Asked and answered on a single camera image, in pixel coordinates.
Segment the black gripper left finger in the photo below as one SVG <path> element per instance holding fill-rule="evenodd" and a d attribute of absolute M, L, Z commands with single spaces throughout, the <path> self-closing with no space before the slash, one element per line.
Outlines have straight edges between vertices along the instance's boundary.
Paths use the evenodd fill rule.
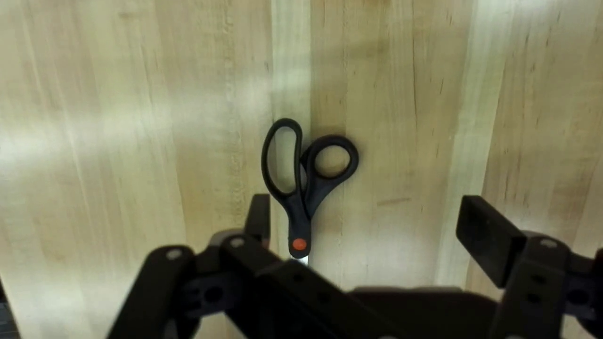
<path fill-rule="evenodd" d="M 270 249 L 270 197 L 257 195 L 242 231 L 195 253 L 161 247 L 142 264 L 108 339 L 193 339 L 227 315 L 250 339 L 376 339 L 376 315 L 310 268 Z"/>

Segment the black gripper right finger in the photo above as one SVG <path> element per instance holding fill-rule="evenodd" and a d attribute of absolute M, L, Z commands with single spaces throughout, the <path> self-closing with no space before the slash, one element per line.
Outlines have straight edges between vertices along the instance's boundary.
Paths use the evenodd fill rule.
<path fill-rule="evenodd" d="M 463 199 L 457 238 L 504 291 L 493 339 L 562 339 L 566 315 L 603 339 L 603 251 L 589 259 L 521 231 L 481 197 Z"/>

